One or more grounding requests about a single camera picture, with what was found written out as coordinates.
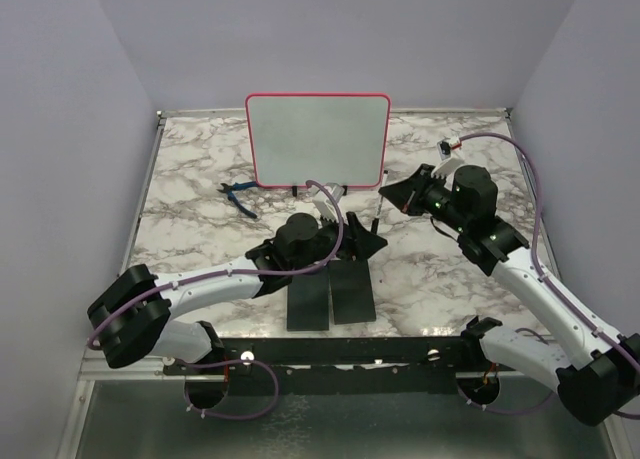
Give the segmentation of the white whiteboard marker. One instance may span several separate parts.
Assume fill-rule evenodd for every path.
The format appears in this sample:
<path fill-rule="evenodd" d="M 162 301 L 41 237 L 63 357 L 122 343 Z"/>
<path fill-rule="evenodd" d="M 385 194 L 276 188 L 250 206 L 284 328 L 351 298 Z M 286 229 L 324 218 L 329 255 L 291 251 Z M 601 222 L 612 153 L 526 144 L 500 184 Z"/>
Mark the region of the white whiteboard marker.
<path fill-rule="evenodd" d="M 375 209 L 375 213 L 374 213 L 374 218 L 372 220 L 371 223 L 371 229 L 370 231 L 373 234 L 377 234 L 378 232 L 378 228 L 379 228 L 379 223 L 380 223 L 380 218 L 381 218 L 381 210 L 382 210 L 382 205 L 383 205 L 383 201 L 384 198 L 382 197 L 380 190 L 386 185 L 387 179 L 388 179 L 388 175 L 389 175 L 389 171 L 387 169 L 383 170 L 383 175 L 382 175 L 382 179 L 378 188 L 378 197 L 377 197 L 377 202 L 376 202 L 376 209 Z"/>

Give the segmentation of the pink framed whiteboard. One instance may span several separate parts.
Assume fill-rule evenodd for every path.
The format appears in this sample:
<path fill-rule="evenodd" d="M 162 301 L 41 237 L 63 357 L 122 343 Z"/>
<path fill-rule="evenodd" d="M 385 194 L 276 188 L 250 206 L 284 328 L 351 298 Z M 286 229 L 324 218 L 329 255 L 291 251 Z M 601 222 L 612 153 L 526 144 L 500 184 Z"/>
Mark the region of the pink framed whiteboard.
<path fill-rule="evenodd" d="M 382 178 L 391 98 L 380 92 L 262 92 L 245 99 L 255 180 L 373 188 Z"/>

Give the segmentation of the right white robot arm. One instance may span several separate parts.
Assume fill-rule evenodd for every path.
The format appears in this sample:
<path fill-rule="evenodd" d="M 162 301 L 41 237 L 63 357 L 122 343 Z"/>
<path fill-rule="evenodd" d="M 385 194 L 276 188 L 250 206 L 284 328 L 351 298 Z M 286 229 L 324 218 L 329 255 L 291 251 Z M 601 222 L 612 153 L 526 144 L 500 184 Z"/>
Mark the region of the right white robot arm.
<path fill-rule="evenodd" d="M 544 345 L 497 321 L 468 327 L 461 362 L 481 370 L 494 362 L 545 385 L 587 426 L 602 423 L 639 395 L 639 336 L 599 318 L 543 267 L 519 231 L 497 214 L 498 187 L 483 167 L 458 168 L 453 181 L 423 164 L 380 195 L 408 216 L 429 215 L 453 229 L 463 255 L 516 296 L 552 334 Z"/>

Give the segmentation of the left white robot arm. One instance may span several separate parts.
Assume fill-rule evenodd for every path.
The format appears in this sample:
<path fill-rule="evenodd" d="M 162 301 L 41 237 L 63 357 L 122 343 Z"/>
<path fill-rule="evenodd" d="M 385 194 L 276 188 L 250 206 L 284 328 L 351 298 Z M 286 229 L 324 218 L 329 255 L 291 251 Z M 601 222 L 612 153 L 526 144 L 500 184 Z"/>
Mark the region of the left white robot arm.
<path fill-rule="evenodd" d="M 165 275 L 131 266 L 89 306 L 93 332 L 87 345 L 101 351 L 112 369 L 169 356 L 210 373 L 221 359 L 215 331 L 204 322 L 185 324 L 182 316 L 272 294 L 330 262 L 369 259 L 386 245 L 354 213 L 340 221 L 296 213 L 273 238 L 218 266 Z"/>

